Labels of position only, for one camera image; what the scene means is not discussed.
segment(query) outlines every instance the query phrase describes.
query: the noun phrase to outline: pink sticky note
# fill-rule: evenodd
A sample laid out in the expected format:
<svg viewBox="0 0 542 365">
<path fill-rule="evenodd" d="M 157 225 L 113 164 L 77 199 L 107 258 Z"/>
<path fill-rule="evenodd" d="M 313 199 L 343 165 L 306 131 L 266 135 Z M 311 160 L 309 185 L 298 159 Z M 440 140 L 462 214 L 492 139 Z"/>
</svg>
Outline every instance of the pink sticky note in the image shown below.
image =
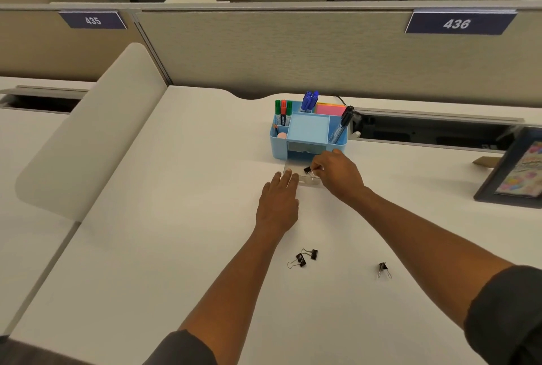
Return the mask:
<svg viewBox="0 0 542 365">
<path fill-rule="evenodd" d="M 344 105 L 316 104 L 316 114 L 341 116 L 345 109 Z"/>
</svg>

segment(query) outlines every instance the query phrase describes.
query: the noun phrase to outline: left hand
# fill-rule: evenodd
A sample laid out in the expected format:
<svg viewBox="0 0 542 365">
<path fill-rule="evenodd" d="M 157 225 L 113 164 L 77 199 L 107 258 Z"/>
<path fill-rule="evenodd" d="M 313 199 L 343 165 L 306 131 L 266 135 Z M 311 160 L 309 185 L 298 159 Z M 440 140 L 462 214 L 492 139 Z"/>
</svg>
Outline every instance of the left hand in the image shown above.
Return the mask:
<svg viewBox="0 0 542 365">
<path fill-rule="evenodd" d="M 288 169 L 281 178 L 277 172 L 271 182 L 263 186 L 256 211 L 254 232 L 276 235 L 281 239 L 298 220 L 299 200 L 295 199 L 299 175 Z"/>
</svg>

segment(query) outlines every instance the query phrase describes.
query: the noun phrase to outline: number sign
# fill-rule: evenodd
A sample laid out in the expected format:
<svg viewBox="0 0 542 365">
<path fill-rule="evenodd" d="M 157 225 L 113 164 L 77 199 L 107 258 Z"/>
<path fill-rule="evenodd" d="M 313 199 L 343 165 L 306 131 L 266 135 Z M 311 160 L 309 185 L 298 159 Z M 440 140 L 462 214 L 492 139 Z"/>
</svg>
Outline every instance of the number sign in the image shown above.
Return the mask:
<svg viewBox="0 0 542 365">
<path fill-rule="evenodd" d="M 515 10 L 415 10 L 406 33 L 502 35 Z"/>
<path fill-rule="evenodd" d="M 60 11 L 59 14 L 70 28 L 126 29 L 116 11 Z"/>
</svg>

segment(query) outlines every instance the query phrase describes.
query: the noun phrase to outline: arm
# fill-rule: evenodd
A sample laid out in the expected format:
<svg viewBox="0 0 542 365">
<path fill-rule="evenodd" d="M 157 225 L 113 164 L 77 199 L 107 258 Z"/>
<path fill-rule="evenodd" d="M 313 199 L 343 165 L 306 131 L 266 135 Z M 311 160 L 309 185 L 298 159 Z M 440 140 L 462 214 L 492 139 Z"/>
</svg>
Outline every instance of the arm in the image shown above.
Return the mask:
<svg viewBox="0 0 542 365">
<path fill-rule="evenodd" d="M 483 286 L 513 265 L 378 196 L 338 149 L 315 156 L 311 169 L 376 229 L 424 292 L 462 328 Z"/>
<path fill-rule="evenodd" d="M 275 248 L 298 220 L 298 182 L 288 170 L 263 187 L 254 232 L 179 328 L 203 341 L 219 365 L 239 361 Z"/>
</svg>

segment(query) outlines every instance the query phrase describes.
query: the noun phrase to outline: hand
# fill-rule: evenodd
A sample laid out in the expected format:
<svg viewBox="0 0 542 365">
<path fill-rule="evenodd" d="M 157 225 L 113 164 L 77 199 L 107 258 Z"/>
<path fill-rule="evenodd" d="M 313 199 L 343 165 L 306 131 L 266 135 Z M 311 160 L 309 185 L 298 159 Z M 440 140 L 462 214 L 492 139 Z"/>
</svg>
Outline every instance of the hand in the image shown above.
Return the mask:
<svg viewBox="0 0 542 365">
<path fill-rule="evenodd" d="M 279 240 L 298 220 L 299 201 L 295 199 L 299 175 L 286 170 L 281 178 L 277 172 L 271 182 L 263 186 L 256 211 L 254 232 L 272 234 Z"/>
<path fill-rule="evenodd" d="M 358 167 L 338 149 L 316 155 L 312 160 L 311 170 L 322 180 L 329 192 L 347 205 L 353 205 L 353 201 L 365 191 Z"/>
</svg>

